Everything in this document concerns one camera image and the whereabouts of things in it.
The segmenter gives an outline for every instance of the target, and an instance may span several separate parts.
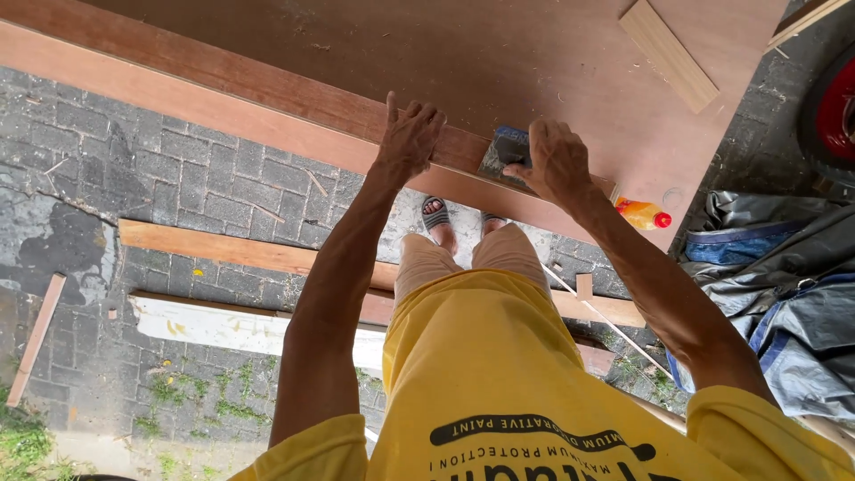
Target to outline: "concrete ground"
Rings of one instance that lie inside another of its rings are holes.
[[[801,3],[793,0],[789,10]],[[782,45],[789,58],[774,51],[764,57],[696,205],[714,188],[812,194],[814,176],[801,160],[793,123],[811,80],[855,40],[851,25],[855,3]],[[27,399],[47,413],[59,454],[130,478],[222,479],[266,446],[277,359],[140,335],[126,295],[138,288],[290,311],[304,278],[124,247],[115,236],[118,218],[317,248],[361,183],[360,175],[326,164],[0,69],[0,347],[21,355],[50,273],[66,272],[62,303],[27,387]],[[398,197],[379,259],[397,262],[400,237],[422,230],[422,199],[412,191]],[[457,261],[467,266],[478,213],[457,205],[451,213],[460,236]],[[596,294],[628,299],[597,247],[526,229],[541,258],[563,267],[565,281],[573,285],[575,273],[592,272]],[[111,308],[117,319],[108,319]],[[687,397],[602,325],[567,323],[622,355],[607,381],[685,410]],[[649,329],[625,331],[662,360]],[[0,363],[7,383],[11,364]],[[360,401],[378,431],[386,398],[370,377],[361,377]],[[80,449],[93,443],[98,449]]]

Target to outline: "white painted wood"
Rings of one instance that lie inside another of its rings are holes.
[[[137,330],[147,336],[251,353],[282,355],[285,329],[291,320],[291,315],[285,312],[232,311],[217,308],[214,303],[198,306],[143,295],[129,295],[128,300],[139,321]],[[357,329],[353,364],[382,371],[385,339],[385,332]]]

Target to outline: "yellow t-shirt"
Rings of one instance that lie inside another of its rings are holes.
[[[467,270],[402,300],[386,335],[389,401],[369,461],[350,414],[291,436],[239,481],[854,479],[836,445],[723,386],[683,436],[584,372],[549,297],[522,276]]]

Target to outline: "person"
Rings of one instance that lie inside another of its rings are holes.
[[[369,461],[351,357],[359,312],[392,202],[428,168],[445,124],[431,104],[402,113],[393,92],[386,103],[377,159],[318,253],[285,334],[269,450],[233,479],[852,478],[840,448],[784,416],[716,305],[592,184],[579,136],[545,120],[530,126],[533,167],[505,173],[591,234],[691,372],[687,436],[584,372],[516,225],[486,217],[475,268],[463,270],[444,202],[430,199],[422,214],[436,245],[402,241],[384,345],[386,420]]]

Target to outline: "hand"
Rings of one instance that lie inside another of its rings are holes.
[[[398,116],[395,92],[386,96],[386,107],[389,112],[386,133],[369,174],[373,171],[384,185],[400,190],[430,167],[428,158],[445,125],[445,114],[432,104],[422,105],[413,100],[407,111]]]
[[[523,180],[541,198],[572,209],[587,195],[600,191],[591,181],[587,147],[565,122],[536,120],[528,128],[532,168],[512,163],[505,175]]]

